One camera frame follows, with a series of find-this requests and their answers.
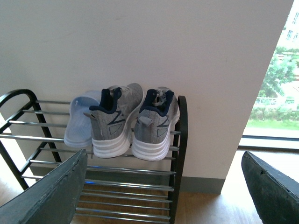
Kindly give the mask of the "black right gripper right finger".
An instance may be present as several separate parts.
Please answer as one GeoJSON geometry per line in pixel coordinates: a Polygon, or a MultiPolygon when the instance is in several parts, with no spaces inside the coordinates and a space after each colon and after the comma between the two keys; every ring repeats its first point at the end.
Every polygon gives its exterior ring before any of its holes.
{"type": "Polygon", "coordinates": [[[241,167],[249,193],[264,224],[299,222],[299,183],[249,151],[241,167]]]}

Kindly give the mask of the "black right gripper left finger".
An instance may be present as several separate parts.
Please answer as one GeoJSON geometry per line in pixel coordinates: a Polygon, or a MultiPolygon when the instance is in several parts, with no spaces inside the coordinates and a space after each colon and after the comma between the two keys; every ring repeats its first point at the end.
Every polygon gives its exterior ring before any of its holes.
{"type": "Polygon", "coordinates": [[[0,208],[2,224],[69,224],[85,183],[82,149],[0,208]]]}

